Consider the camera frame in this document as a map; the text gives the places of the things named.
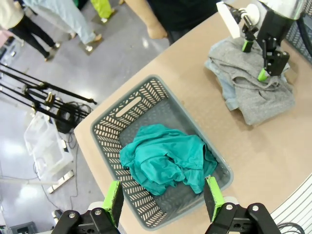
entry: pile of clothes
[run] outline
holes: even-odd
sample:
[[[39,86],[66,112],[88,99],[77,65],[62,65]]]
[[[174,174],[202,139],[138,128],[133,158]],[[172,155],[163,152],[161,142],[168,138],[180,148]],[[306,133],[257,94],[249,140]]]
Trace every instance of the pile of clothes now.
[[[204,188],[204,178],[212,175],[217,166],[198,136],[161,124],[141,127],[133,142],[120,151],[120,162],[153,195],[164,194],[179,181],[199,194]]]
[[[214,45],[205,63],[215,73],[230,111],[239,108],[248,125],[261,123],[295,105],[293,89],[284,75],[258,81],[263,69],[262,50],[253,44],[243,53],[243,38],[227,38]]]

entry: basket handle hole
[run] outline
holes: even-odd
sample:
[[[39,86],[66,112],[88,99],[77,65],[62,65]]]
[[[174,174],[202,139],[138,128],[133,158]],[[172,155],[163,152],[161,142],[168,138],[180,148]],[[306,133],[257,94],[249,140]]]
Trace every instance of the basket handle hole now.
[[[124,108],[122,108],[120,111],[116,113],[116,117],[119,118],[123,116],[127,111],[129,111],[132,107],[137,105],[141,101],[141,97],[136,97],[132,101],[130,101]]]

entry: tan tabletop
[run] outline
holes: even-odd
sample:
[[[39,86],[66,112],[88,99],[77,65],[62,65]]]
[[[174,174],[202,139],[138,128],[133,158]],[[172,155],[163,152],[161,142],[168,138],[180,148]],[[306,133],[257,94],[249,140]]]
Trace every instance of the tan tabletop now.
[[[229,36],[221,17],[209,18],[151,61],[76,129],[83,155],[105,195],[112,176],[92,139],[91,125],[105,110],[148,75],[159,75],[182,102],[203,132],[234,171],[234,182],[223,194],[243,206],[261,202],[272,212],[312,171],[312,67],[288,45],[297,66],[296,106],[259,126],[247,126],[239,111],[230,112],[215,75],[204,67],[210,47]],[[145,234],[124,203],[120,223],[128,234]],[[205,206],[154,233],[205,233],[209,217]]]

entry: beige shirt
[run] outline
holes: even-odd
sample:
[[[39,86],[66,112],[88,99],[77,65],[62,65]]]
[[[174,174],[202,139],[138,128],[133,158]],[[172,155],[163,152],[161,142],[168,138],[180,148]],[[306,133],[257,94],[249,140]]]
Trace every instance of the beige shirt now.
[[[0,0],[0,25],[4,29],[13,28],[24,16],[21,8],[18,8],[13,0]]]

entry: gray plastic basket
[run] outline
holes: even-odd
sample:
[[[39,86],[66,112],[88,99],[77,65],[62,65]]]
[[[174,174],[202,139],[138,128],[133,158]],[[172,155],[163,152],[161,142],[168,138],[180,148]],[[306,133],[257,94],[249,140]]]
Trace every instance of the gray plastic basket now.
[[[133,141],[140,126],[156,123],[190,135],[197,134],[218,161],[213,176],[220,188],[227,188],[233,180],[230,167],[168,87],[160,78],[146,78],[103,113],[91,130],[111,174],[121,181],[134,215],[150,231],[173,222],[204,202],[203,194],[195,194],[190,186],[182,182],[175,188],[169,187],[164,195],[154,196],[133,180],[129,170],[122,168],[119,161],[122,147]]]
[[[306,29],[309,35],[310,40],[312,40],[312,0],[307,0],[306,5],[304,7],[305,13],[307,15],[304,17],[304,23],[306,25]],[[301,35],[299,33],[299,29],[297,23],[294,22],[292,27],[290,28],[286,40],[292,45],[300,54],[302,54],[310,63],[312,63],[312,58],[306,49]]]

